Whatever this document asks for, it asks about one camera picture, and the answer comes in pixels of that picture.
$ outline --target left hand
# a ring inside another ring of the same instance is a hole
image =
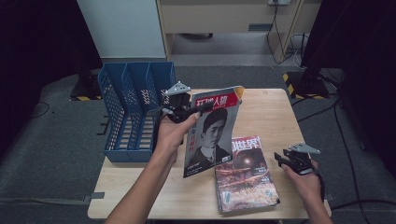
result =
[[[189,128],[195,124],[200,117],[199,113],[190,115],[181,123],[174,123],[167,116],[161,120],[158,131],[156,150],[161,150],[166,155],[177,158],[177,149]]]

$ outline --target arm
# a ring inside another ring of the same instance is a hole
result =
[[[286,175],[293,181],[298,193],[303,199],[304,208],[312,224],[332,223],[326,208],[320,198],[320,182],[318,177],[311,173],[308,175],[297,175],[288,165],[282,164]]]
[[[108,216],[106,223],[145,223],[149,211],[177,158],[177,149],[184,134],[199,118],[193,114],[175,124],[163,118],[158,132],[157,146],[151,159],[121,201]]]

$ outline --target gray floor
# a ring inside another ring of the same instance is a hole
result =
[[[264,34],[214,34],[211,39],[178,35],[172,61],[177,79],[192,88],[221,88],[235,84],[247,88],[286,89],[281,75],[299,71],[300,58],[290,57],[284,63],[274,63]],[[332,74],[340,77],[338,70]],[[1,199],[61,199],[81,202],[94,191],[104,159],[101,151],[106,141],[101,123],[106,122],[103,101],[70,102],[78,76],[63,78],[42,91],[41,101],[11,153],[0,166]],[[335,89],[328,85],[330,92]],[[293,106],[297,119],[302,119],[332,105],[337,96],[328,100],[305,100]],[[294,104],[298,100],[290,99]],[[337,106],[337,115],[353,161],[362,199],[396,202],[396,180],[384,169],[374,152],[361,150],[345,111]],[[326,183],[331,207],[356,200],[356,189],[333,110],[299,122],[305,142],[322,151],[314,156]],[[37,203],[0,203],[0,223],[102,223],[87,216],[88,205],[53,205]],[[372,223],[392,223],[395,206],[366,203],[364,211]],[[357,205],[332,212],[334,223],[364,223]],[[284,223],[300,223],[285,220]],[[212,221],[175,223],[214,223]],[[256,224],[261,221],[227,223]]]

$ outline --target book cover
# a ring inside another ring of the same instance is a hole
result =
[[[279,203],[274,182],[262,154],[259,136],[232,140],[233,161],[215,168],[219,210],[273,206]]]
[[[242,103],[241,86],[193,94],[191,107],[213,103],[187,134],[184,177],[233,159],[233,125]]]

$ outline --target book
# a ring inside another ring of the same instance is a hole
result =
[[[232,146],[233,161],[215,168],[219,210],[232,212],[280,203],[260,137],[233,138]]]
[[[188,130],[183,177],[196,175],[233,159],[233,125],[244,88],[235,86],[191,96],[191,107],[213,103]]]

